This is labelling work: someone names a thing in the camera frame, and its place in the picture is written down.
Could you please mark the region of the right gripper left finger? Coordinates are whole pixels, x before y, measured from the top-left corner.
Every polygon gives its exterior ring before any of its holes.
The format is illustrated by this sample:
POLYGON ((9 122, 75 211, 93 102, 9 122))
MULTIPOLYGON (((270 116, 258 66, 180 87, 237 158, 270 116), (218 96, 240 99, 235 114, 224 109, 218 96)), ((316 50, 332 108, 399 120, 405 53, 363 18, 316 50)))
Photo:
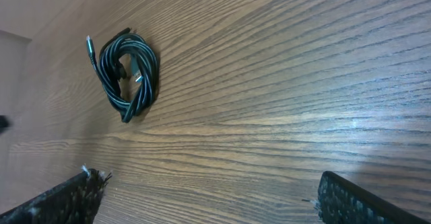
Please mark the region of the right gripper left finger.
POLYGON ((83 172, 1 214, 1 224, 92 224, 112 174, 83 172))

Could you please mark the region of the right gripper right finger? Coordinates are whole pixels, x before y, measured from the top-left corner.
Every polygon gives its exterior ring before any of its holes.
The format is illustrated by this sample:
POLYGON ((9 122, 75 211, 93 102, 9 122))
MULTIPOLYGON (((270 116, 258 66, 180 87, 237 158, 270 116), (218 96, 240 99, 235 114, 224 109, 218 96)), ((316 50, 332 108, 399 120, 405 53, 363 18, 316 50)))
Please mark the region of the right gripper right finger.
POLYGON ((430 224, 330 171, 321 176, 315 207, 325 224, 430 224))

